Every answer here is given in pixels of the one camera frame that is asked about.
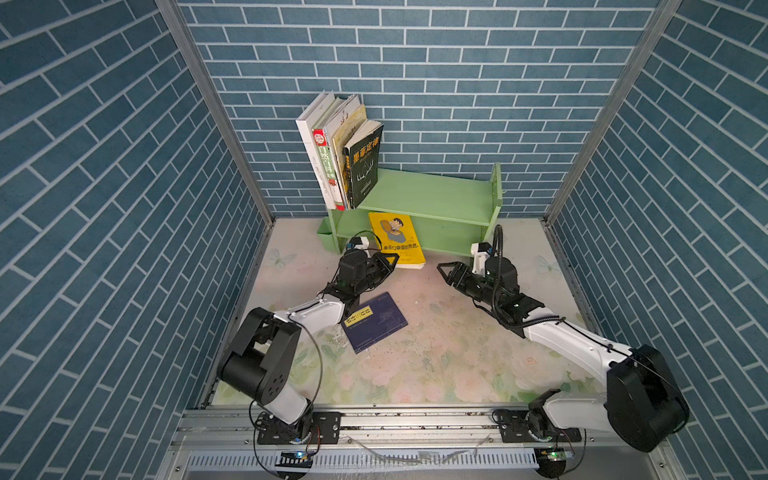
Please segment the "yellow cartoon cover book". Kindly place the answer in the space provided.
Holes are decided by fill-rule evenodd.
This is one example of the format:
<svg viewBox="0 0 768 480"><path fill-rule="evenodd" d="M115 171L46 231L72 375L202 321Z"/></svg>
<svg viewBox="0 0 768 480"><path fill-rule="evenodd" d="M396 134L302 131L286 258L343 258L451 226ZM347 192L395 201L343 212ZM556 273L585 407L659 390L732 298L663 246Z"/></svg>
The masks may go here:
<svg viewBox="0 0 768 480"><path fill-rule="evenodd" d="M411 218L406 214L370 212L373 233L381 241L382 253L399 256L398 269L422 269L426 259Z"/></svg>

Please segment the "dark blue book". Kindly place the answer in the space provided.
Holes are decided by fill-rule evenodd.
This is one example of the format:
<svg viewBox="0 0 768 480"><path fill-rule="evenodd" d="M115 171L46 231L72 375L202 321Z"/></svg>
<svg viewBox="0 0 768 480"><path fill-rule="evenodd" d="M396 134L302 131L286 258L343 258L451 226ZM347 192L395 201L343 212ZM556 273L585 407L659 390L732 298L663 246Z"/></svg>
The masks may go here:
<svg viewBox="0 0 768 480"><path fill-rule="evenodd" d="M355 354L405 328L408 321L389 293L365 302L341 322Z"/></svg>

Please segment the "black slipcase box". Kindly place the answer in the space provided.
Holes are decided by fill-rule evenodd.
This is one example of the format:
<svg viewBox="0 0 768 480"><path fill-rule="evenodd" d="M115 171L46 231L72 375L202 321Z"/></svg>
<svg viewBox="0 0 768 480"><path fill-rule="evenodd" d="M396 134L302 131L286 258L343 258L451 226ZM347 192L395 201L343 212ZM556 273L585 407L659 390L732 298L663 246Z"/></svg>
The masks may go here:
<svg viewBox="0 0 768 480"><path fill-rule="evenodd" d="M360 206L378 181L383 130L382 122L366 120L344 147L349 209Z"/></svg>

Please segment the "green nature encyclopedia book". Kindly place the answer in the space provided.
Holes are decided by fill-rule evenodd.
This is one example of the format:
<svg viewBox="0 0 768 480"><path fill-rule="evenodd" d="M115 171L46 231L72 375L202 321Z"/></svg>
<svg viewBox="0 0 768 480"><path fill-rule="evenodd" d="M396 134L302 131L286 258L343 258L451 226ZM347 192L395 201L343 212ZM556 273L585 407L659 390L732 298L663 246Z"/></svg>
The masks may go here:
<svg viewBox="0 0 768 480"><path fill-rule="evenodd" d="M345 205L342 192L338 183L334 168L334 159L331 153L328 134L323 130L328 119L334 114L342 103L333 93L327 93L323 102L316 109L316 119L312 122L313 140L324 171L325 184L328 186L335 210L344 211Z"/></svg>

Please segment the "white paperback book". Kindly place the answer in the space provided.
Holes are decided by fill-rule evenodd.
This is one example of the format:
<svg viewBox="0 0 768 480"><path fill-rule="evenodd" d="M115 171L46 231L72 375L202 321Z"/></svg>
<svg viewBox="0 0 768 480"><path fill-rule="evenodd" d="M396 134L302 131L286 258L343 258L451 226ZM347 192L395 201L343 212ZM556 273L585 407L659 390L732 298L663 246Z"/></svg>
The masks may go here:
<svg viewBox="0 0 768 480"><path fill-rule="evenodd" d="M323 114L333 106L335 95L333 93L323 92L317 95L312 103L296 119L296 125L308 155L312 170L320 186L322 198L327 210L335 208L330 187L327 184L322 162L317 151L314 140L313 125L323 116Z"/></svg>

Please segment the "white red-lettered magazine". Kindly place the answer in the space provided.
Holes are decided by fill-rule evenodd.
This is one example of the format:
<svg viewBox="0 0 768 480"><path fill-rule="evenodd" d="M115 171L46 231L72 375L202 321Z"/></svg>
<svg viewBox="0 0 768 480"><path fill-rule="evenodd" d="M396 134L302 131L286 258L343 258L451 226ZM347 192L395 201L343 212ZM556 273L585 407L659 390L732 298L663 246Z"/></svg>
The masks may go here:
<svg viewBox="0 0 768 480"><path fill-rule="evenodd" d="M330 115L323 127L326 143L328 145L332 143L333 136L360 106L360 96L357 94L351 95Z"/></svg>

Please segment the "yellow history book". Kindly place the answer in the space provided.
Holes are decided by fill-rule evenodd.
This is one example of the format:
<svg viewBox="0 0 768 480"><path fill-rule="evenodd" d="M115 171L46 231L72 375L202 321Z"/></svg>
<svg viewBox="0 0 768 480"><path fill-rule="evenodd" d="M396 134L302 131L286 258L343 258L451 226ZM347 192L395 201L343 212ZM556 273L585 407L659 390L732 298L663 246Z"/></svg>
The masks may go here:
<svg viewBox="0 0 768 480"><path fill-rule="evenodd" d="M342 199L344 201L345 210L349 208L348 200L348 186L349 180L346 174L346 160L343 153L344 147L348 141L352 138L358 128L367 120L366 107L361 102L361 106L352 114L352 116L344 123L340 130L333 136L332 143L330 144L331 152L334 157L334 168L337 175L340 190L342 192Z"/></svg>

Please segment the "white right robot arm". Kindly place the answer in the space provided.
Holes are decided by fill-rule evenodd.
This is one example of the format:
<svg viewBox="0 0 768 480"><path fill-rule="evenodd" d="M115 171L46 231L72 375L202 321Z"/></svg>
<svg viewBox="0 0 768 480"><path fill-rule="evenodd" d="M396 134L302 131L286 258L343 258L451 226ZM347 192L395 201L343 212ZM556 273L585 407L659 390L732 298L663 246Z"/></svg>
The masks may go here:
<svg viewBox="0 0 768 480"><path fill-rule="evenodd" d="M660 351L617 343L569 322L521 291L508 259L490 259L483 273L462 262L441 263L438 270L503 328L573 362L603 387L596 394L550 389L537 397L527 417L532 436L548 440L567 429L612 432L649 453L689 421L690 407Z"/></svg>

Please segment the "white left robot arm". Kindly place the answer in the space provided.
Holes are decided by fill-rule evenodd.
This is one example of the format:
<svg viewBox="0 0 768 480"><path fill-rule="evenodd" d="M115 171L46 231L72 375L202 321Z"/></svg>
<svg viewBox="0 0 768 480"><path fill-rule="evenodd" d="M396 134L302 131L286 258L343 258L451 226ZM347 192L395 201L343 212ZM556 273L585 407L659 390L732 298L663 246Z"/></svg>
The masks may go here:
<svg viewBox="0 0 768 480"><path fill-rule="evenodd" d="M398 262L396 253L350 250L316 298L277 312L250 310L222 355L218 379L283 423L303 422L313 401L288 385L299 343L346 319L361 295L381 285Z"/></svg>

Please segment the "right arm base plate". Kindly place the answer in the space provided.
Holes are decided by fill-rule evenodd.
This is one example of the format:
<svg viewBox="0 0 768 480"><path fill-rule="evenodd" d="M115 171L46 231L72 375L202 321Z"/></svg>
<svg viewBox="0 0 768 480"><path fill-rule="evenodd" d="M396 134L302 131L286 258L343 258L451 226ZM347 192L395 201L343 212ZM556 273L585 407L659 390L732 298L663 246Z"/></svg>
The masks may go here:
<svg viewBox="0 0 768 480"><path fill-rule="evenodd" d="M575 445L583 440L582 431L560 429L542 411L495 409L491 420L498 427L503 443L561 443Z"/></svg>

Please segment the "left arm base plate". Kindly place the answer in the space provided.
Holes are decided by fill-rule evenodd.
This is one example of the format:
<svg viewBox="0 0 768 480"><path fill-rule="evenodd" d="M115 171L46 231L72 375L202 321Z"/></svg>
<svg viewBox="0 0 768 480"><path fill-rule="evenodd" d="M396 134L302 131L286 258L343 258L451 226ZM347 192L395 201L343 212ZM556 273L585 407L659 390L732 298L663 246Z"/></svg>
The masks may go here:
<svg viewBox="0 0 768 480"><path fill-rule="evenodd" d="M338 443L342 414L338 411L313 411L296 422L286 423L275 415L262 412L255 420L259 445L289 445L319 442L321 446Z"/></svg>

